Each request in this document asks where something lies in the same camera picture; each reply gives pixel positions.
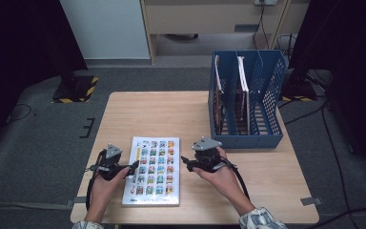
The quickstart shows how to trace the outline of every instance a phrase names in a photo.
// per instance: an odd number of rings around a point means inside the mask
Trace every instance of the blue plastic basket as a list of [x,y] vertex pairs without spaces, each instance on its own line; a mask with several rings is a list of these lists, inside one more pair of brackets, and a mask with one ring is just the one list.
[[[217,56],[218,75],[223,91],[220,100],[224,109],[219,109],[221,106],[215,107],[219,95],[215,89]],[[250,128],[245,135],[240,131],[240,121],[234,110],[239,78],[238,56],[245,57],[244,72],[250,98],[247,111]],[[213,52],[208,102],[212,139],[221,141],[226,149],[275,148],[283,137],[275,111],[286,68],[281,51]]]

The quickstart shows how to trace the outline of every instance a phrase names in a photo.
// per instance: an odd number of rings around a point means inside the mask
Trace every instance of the white wall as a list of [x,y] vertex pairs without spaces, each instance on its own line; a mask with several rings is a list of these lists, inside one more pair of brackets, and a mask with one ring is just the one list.
[[139,0],[60,0],[85,59],[150,59]]

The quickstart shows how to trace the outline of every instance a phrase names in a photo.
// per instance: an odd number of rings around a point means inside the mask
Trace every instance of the gray carpet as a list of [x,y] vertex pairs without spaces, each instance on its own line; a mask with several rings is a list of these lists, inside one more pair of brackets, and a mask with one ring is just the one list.
[[[33,85],[22,93],[18,104],[24,105],[15,107],[12,121],[0,134],[0,202],[65,206],[79,189],[110,93],[208,90],[210,68],[111,68],[91,69],[89,73],[98,75],[99,80],[90,101],[85,103],[51,103],[59,77]],[[313,102],[292,102],[280,111],[284,121],[289,121],[319,108],[324,100],[322,97]],[[350,207],[366,207],[366,158],[350,154],[334,115],[326,109],[325,117]],[[88,118],[95,119],[91,134],[81,138],[87,133],[84,126],[91,124]],[[312,196],[323,201],[317,206],[320,221],[346,211],[336,158],[321,113],[286,127]],[[1,207],[0,228],[71,228],[70,214],[69,208]],[[366,212],[355,213],[353,219],[359,228],[366,228]],[[346,216],[322,228],[354,226]]]

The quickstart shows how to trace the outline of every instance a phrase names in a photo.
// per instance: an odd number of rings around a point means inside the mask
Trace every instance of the light wood tabletop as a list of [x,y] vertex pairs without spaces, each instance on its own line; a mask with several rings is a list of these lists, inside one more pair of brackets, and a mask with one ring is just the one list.
[[[208,92],[117,92],[110,95],[87,168],[109,143],[123,149],[120,164],[128,164],[133,136],[177,136],[180,154],[193,159],[193,144],[210,137]],[[266,207],[285,223],[316,223],[315,206],[304,206],[302,198],[311,196],[300,169],[293,145],[277,109],[284,134],[274,149],[246,152],[226,150],[236,164],[251,200]],[[81,180],[78,197],[85,197],[92,172]],[[239,215],[214,187],[190,173],[180,161],[180,205],[178,207],[124,207],[124,183],[117,187],[103,218],[115,224],[238,224]],[[83,220],[84,203],[75,203],[71,221]]]

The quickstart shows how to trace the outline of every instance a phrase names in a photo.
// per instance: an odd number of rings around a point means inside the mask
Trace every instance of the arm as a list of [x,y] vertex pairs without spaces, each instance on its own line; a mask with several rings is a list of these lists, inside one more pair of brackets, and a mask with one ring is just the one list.
[[129,170],[129,167],[124,168],[110,181],[106,181],[101,176],[96,177],[93,187],[91,188],[91,206],[89,208],[89,211],[85,216],[84,221],[76,223],[73,228],[86,228],[78,227],[82,226],[82,224],[91,224],[91,226],[95,226],[93,228],[100,228],[99,223],[103,219],[107,205],[109,204],[109,201],[112,197],[112,193],[117,188],[121,180],[129,172]]
[[[225,151],[216,147],[219,155],[227,158]],[[215,173],[208,173],[199,168],[193,170],[203,179],[209,181],[212,186],[225,197],[240,215],[241,228],[287,228],[281,221],[275,219],[265,208],[255,208],[252,202],[246,198],[236,180],[234,171],[226,166],[219,168]]]

